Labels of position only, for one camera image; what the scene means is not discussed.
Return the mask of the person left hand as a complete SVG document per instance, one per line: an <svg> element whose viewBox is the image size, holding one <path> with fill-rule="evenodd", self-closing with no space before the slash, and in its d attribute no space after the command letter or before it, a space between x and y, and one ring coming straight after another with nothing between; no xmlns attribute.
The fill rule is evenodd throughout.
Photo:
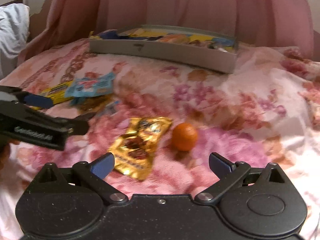
<svg viewBox="0 0 320 240"><path fill-rule="evenodd" d="M19 145L20 142L18 140L10 140L8 141L2 148L1 148L1 155L0 155L0 170L3 169L5 163L10 157L10 145Z"/></svg>

